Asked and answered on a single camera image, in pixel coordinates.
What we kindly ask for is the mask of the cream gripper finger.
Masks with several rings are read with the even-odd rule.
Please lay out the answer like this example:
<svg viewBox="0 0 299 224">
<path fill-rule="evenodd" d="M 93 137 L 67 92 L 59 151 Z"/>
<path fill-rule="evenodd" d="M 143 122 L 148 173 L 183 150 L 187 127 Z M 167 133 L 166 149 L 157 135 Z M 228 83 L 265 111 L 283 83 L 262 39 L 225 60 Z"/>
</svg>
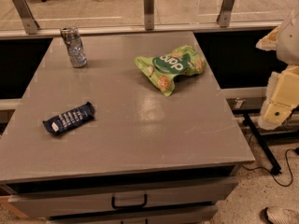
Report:
<svg viewBox="0 0 299 224">
<path fill-rule="evenodd" d="M 264 36 L 257 42 L 256 48 L 265 51 L 275 50 L 277 47 L 278 32 L 279 27 L 276 27 L 268 35 Z"/>
</svg>

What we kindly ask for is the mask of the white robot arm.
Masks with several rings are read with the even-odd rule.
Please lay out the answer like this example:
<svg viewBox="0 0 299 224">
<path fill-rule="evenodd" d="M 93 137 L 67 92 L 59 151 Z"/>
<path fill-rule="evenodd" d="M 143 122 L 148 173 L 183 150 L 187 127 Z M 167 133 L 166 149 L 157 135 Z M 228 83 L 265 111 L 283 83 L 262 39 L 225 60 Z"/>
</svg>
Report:
<svg viewBox="0 0 299 224">
<path fill-rule="evenodd" d="M 260 39 L 256 48 L 274 50 L 277 58 L 287 64 L 281 73 L 271 73 L 258 119 L 262 129 L 274 130 L 299 106 L 298 13 L 293 11 L 280 26 Z"/>
</svg>

